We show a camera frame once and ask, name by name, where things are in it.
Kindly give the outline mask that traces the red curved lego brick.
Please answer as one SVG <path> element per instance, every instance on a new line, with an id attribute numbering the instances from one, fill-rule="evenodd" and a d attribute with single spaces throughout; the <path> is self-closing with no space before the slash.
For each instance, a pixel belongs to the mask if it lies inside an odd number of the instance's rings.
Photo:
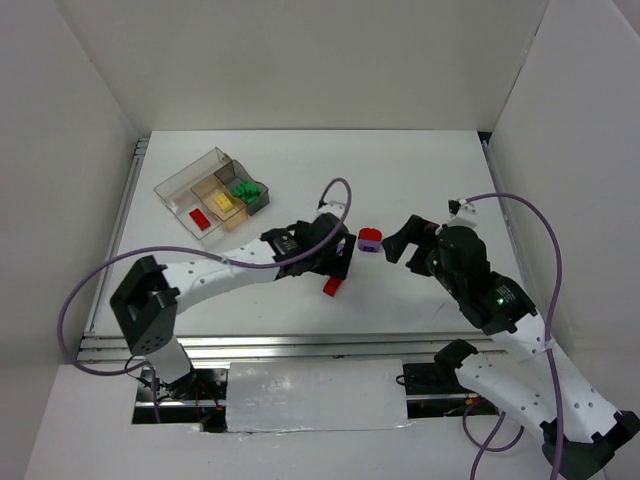
<path id="1" fill-rule="evenodd" d="M 330 297 L 334 297 L 339 291 L 342 284 L 343 284 L 342 279 L 336 278 L 336 277 L 330 277 L 323 287 L 323 293 Z"/>

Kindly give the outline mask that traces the red rounded lego block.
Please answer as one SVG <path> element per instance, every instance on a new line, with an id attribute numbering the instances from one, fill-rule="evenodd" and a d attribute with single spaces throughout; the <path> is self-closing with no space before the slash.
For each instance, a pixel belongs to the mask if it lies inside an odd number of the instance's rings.
<path id="1" fill-rule="evenodd" d="M 358 239 L 366 242 L 381 242 L 383 234 L 376 228 L 365 227 L 359 230 Z"/>

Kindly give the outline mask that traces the green long lego brick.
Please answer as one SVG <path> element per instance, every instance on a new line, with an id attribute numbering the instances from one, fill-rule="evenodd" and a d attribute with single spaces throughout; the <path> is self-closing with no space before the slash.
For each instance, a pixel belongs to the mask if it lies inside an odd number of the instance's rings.
<path id="1" fill-rule="evenodd" d="M 243 183 L 234 189 L 237 197 L 241 198 L 246 204 L 255 202 L 260 196 L 259 188 L 252 183 Z"/>

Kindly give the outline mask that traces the yellow curved lego brick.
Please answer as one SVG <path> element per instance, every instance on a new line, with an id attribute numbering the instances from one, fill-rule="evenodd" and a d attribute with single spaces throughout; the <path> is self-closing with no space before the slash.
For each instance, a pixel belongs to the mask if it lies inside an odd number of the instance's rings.
<path id="1" fill-rule="evenodd" d="M 226 193 L 217 194 L 214 197 L 214 202 L 217 208 L 223 213 L 228 213 L 232 211 L 234 208 L 232 200 L 228 197 Z"/>

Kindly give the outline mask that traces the red rectangular lego brick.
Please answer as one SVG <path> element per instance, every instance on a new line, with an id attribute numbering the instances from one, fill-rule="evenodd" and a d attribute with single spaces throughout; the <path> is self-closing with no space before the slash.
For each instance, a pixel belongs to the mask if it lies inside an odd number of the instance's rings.
<path id="1" fill-rule="evenodd" d="M 191 210 L 189 217 L 201 231 L 205 231 L 211 227 L 211 222 L 208 217 L 198 208 Z"/>

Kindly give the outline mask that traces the purple curved lego base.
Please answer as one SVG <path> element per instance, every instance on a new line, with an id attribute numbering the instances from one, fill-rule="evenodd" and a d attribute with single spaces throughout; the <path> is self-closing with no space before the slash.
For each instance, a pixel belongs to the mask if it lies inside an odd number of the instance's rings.
<path id="1" fill-rule="evenodd" d="M 368 253 L 379 252 L 382 248 L 380 240 L 369 240 L 364 238 L 358 239 L 357 247 L 360 251 Z"/>

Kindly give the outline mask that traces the green lego brick with studs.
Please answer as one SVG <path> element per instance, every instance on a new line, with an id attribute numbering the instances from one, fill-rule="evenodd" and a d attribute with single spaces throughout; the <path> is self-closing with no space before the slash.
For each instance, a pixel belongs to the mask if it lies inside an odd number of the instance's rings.
<path id="1" fill-rule="evenodd" d="M 260 194 L 259 188 L 249 181 L 242 181 L 236 187 L 231 190 L 231 193 L 236 197 L 255 197 Z"/>

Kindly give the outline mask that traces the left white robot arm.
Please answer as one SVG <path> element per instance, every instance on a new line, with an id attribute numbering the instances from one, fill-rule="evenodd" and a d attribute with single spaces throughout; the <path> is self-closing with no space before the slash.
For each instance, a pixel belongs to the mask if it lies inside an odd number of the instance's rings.
<path id="1" fill-rule="evenodd" d="M 157 387 L 172 399 L 194 392 L 199 378 L 175 334 L 177 317 L 218 295 L 307 272 L 344 280 L 356 236 L 332 213 L 274 228 L 218 261 L 160 264 L 152 255 L 134 262 L 110 298 L 130 353 L 144 358 Z"/>

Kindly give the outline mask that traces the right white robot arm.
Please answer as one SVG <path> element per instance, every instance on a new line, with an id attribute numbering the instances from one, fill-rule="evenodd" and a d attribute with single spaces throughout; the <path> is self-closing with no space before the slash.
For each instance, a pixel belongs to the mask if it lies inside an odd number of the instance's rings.
<path id="1" fill-rule="evenodd" d="M 470 343 L 457 339 L 434 357 L 446 383 L 489 400 L 518 421 L 540 445 L 547 461 L 559 458 L 566 479 L 589 479 L 639 432 L 639 418 L 617 409 L 580 373 L 554 340 L 520 285 L 493 271 L 486 245 L 472 228 L 443 226 L 413 215 L 382 247 L 397 262 L 406 247 L 417 249 L 407 268 L 435 278 L 474 327 L 503 348 L 532 387 L 503 373 Z"/>

